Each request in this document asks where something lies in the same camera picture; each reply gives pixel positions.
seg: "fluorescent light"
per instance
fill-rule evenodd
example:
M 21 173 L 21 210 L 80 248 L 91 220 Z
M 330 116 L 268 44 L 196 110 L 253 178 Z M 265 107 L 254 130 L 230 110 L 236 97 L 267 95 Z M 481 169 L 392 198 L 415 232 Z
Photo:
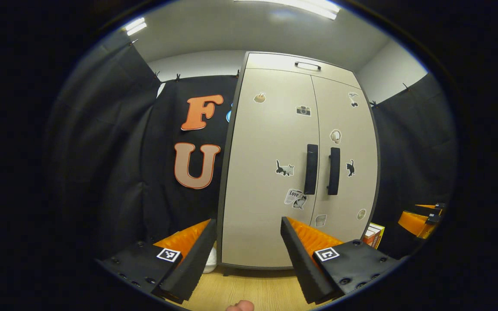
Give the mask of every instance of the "fluorescent light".
M 268 2 L 275 4 L 282 4 L 284 6 L 293 6 L 314 14 L 318 14 L 334 20 L 338 15 L 339 6 L 327 0 L 233 0 L 234 2 Z
M 126 25 L 125 29 L 126 31 L 130 31 L 132 28 L 134 28 L 135 26 L 143 23 L 145 21 L 145 18 L 138 18 L 137 20 L 134 20 L 132 23 Z
M 134 28 L 132 28 L 130 31 L 128 31 L 126 34 L 127 35 L 132 35 L 132 34 L 137 33 L 138 31 L 140 31 L 140 30 L 142 30 L 142 29 L 144 29 L 146 27 L 147 27 L 146 23 L 143 23 L 141 25 L 137 25 Z

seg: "white cabinet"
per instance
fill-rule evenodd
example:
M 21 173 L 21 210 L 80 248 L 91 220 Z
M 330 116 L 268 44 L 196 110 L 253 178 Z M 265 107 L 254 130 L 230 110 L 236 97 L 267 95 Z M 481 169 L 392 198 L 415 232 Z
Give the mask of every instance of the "white cabinet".
M 370 108 L 351 71 L 247 53 L 224 161 L 219 264 L 291 268 L 280 235 L 283 216 L 342 241 L 364 234 L 377 192 L 378 150 Z

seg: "black handle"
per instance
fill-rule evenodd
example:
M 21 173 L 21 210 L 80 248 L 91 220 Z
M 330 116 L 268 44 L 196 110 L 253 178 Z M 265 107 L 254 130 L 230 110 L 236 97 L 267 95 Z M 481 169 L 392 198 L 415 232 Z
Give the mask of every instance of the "black handle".
M 316 176 L 318 175 L 318 145 L 306 146 L 305 194 L 316 193 Z
M 298 67 L 300 63 L 303 63 L 302 61 L 296 61 L 295 62 L 295 65 Z M 319 65 L 315 65 L 313 63 L 306 63 L 307 65 L 311 65 L 311 66 L 316 66 L 318 67 L 318 70 L 322 69 L 322 67 L 320 67 Z
M 338 195 L 339 158 L 340 149 L 332 147 L 330 149 L 330 184 L 326 187 L 328 189 L 328 195 Z

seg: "black curtain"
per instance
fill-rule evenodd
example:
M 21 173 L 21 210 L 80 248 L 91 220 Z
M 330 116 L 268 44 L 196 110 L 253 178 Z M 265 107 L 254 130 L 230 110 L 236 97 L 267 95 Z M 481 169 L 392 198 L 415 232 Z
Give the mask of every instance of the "black curtain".
M 379 250 L 401 258 L 422 242 L 397 222 L 415 204 L 447 203 L 457 173 L 454 120 L 431 74 L 372 108 L 381 175 L 372 222 L 385 226 Z
M 147 239 L 158 241 L 189 226 L 217 217 L 220 177 L 229 125 L 227 114 L 231 111 L 236 84 L 235 76 L 221 75 L 172 80 L 164 85 L 154 104 L 142 147 Z M 188 99 L 213 95 L 221 95 L 223 103 L 213 104 L 214 114 L 211 118 L 201 117 L 206 126 L 200 130 L 181 130 L 188 116 Z M 195 146 L 188 166 L 189 174 L 195 178 L 201 175 L 201 145 L 213 144 L 220 147 L 214 161 L 213 179 L 207 187 L 191 189 L 176 180 L 174 145 L 179 142 Z
M 89 51 L 47 124 L 45 167 L 63 238 L 105 257 L 145 235 L 140 146 L 160 81 L 123 32 Z

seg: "wooden floor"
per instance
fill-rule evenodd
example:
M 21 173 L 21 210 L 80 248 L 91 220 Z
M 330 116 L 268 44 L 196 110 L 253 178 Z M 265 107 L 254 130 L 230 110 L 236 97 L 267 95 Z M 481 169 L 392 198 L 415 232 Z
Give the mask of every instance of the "wooden floor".
M 203 274 L 192 297 L 180 306 L 193 311 L 224 311 L 242 299 L 255 304 L 255 311 L 306 311 L 317 306 L 306 303 L 294 270 L 235 269 L 225 277 L 225 269 L 216 267 Z

